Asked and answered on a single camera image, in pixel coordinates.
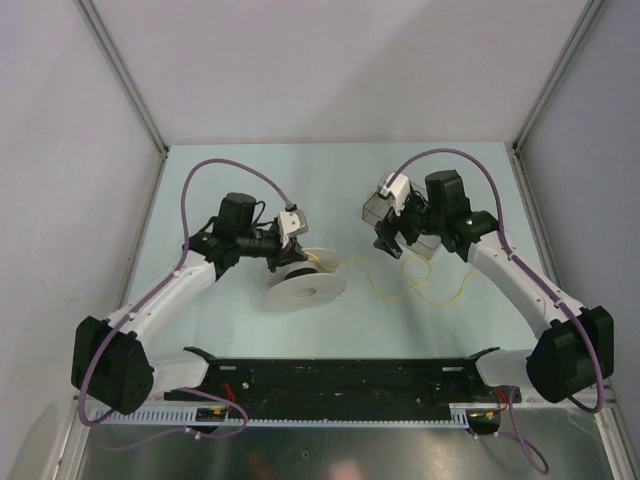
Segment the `white plastic spool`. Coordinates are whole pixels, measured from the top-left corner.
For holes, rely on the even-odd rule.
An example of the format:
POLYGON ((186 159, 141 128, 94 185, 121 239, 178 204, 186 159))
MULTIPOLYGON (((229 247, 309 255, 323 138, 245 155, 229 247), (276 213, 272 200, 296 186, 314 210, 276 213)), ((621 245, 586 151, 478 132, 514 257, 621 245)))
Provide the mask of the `white plastic spool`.
POLYGON ((326 305, 346 289, 346 280, 337 274, 340 256, 333 250, 309 248, 308 259, 275 272, 266 270, 266 307, 276 312, 295 312, 326 305))

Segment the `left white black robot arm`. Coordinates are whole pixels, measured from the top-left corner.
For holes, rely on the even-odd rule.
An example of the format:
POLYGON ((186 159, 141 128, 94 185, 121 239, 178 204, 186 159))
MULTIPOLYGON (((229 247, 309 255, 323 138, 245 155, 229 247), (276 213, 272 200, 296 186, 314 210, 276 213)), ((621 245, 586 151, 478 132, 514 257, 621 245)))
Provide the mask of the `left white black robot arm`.
POLYGON ((105 319, 86 317, 76 329, 71 383, 121 414, 136 411, 148 397, 187 388, 197 398, 214 397, 221 376, 207 354, 186 347, 152 356, 153 337, 194 297, 211 287, 242 258, 263 258, 269 271, 307 256, 298 242, 308 230, 303 211, 289 206, 269 223, 254 219, 258 202, 229 193, 217 215, 192 234, 176 265, 141 297, 105 319))

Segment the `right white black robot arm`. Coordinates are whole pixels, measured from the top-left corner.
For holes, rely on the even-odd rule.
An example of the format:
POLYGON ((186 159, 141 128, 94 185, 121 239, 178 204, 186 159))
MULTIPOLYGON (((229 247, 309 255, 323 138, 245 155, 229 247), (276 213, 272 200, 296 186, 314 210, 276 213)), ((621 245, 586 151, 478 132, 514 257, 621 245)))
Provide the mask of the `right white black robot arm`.
POLYGON ((484 401, 498 386, 532 388, 558 403, 614 372, 614 322, 601 306, 587 308, 529 267, 487 211, 475 211, 460 175, 445 170, 426 176, 426 188, 386 173, 375 200, 386 203, 375 225, 376 248, 398 258, 420 237, 436 238, 448 252, 488 278, 518 310, 536 339, 531 350, 494 348, 463 373, 461 388, 484 401))

